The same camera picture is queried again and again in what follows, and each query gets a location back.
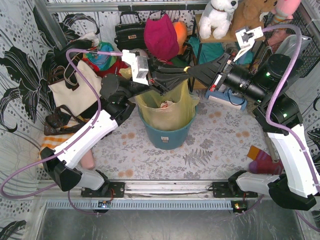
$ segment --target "pink plush toy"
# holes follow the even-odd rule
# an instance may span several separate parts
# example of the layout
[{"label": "pink plush toy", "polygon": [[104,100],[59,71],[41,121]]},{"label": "pink plush toy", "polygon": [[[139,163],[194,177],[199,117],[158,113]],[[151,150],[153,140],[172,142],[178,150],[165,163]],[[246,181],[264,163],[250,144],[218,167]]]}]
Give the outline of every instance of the pink plush toy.
[{"label": "pink plush toy", "polygon": [[278,0],[275,8],[271,11],[274,14],[271,25],[293,19],[292,14],[297,10],[300,2],[301,0]]}]

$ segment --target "colorful fabric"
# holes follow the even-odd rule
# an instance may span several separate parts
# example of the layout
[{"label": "colorful fabric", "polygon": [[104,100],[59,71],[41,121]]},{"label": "colorful fabric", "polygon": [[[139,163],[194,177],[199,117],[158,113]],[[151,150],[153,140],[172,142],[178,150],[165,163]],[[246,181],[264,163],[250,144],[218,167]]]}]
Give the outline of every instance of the colorful fabric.
[{"label": "colorful fabric", "polygon": [[118,58],[108,70],[96,71],[95,74],[97,74],[101,78],[103,78],[107,74],[116,74],[121,76],[121,74],[119,73],[120,69],[126,69],[126,68],[128,68],[128,65],[124,61],[122,61],[120,58]]},{"label": "colorful fabric", "polygon": [[[95,48],[97,51],[112,52],[114,48],[108,42],[101,41]],[[83,54],[83,61],[93,68],[95,72],[109,69],[117,60],[116,56],[102,55],[95,53]]]}]

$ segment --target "white plush toy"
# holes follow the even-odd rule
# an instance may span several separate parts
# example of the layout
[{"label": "white plush toy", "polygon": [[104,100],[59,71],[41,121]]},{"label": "white plush toy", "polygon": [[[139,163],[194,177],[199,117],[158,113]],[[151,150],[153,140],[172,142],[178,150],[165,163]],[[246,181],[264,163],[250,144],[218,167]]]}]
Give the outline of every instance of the white plush toy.
[{"label": "white plush toy", "polygon": [[211,27],[215,28],[213,37],[222,39],[228,32],[238,0],[210,0],[202,13],[199,34],[202,39],[211,35]]}]

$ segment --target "plastic bag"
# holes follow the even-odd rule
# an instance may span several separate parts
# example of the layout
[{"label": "plastic bag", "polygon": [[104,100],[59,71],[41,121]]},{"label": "plastic bag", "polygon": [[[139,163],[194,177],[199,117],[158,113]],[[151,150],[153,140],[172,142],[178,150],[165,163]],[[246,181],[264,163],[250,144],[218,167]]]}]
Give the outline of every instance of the plastic bag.
[{"label": "plastic bag", "polygon": [[[191,95],[188,81],[161,96],[155,91],[148,91],[135,97],[145,122],[162,131],[174,131],[186,126],[196,114],[199,97]],[[164,101],[174,102],[166,108],[160,108]]]}]

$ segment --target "metal pole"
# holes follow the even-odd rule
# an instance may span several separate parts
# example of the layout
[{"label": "metal pole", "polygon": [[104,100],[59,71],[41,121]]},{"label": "metal pole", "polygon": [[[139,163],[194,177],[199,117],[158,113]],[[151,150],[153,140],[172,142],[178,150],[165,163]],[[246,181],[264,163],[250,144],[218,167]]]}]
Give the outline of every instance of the metal pole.
[{"label": "metal pole", "polygon": [[60,50],[63,49],[68,44],[68,41],[57,20],[47,10],[45,0],[34,0],[34,5],[56,46]]},{"label": "metal pole", "polygon": [[108,2],[63,2],[48,3],[50,13],[85,13],[117,11],[155,11],[155,10],[204,10],[208,0],[185,1],[108,1]]}]

